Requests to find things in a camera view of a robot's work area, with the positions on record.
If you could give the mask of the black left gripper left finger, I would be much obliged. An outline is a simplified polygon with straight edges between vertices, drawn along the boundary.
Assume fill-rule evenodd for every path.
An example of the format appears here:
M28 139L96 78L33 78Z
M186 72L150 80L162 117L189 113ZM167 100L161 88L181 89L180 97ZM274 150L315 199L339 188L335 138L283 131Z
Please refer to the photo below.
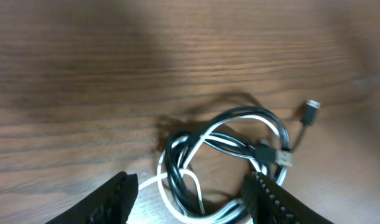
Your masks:
M47 224L125 224L138 191L137 175L119 172Z

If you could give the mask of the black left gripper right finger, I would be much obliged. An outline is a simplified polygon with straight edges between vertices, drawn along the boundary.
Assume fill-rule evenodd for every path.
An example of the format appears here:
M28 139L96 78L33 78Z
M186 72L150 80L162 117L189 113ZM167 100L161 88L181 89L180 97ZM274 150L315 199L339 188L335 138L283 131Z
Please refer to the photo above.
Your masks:
M242 200L254 223L331 224L261 172L244 176Z

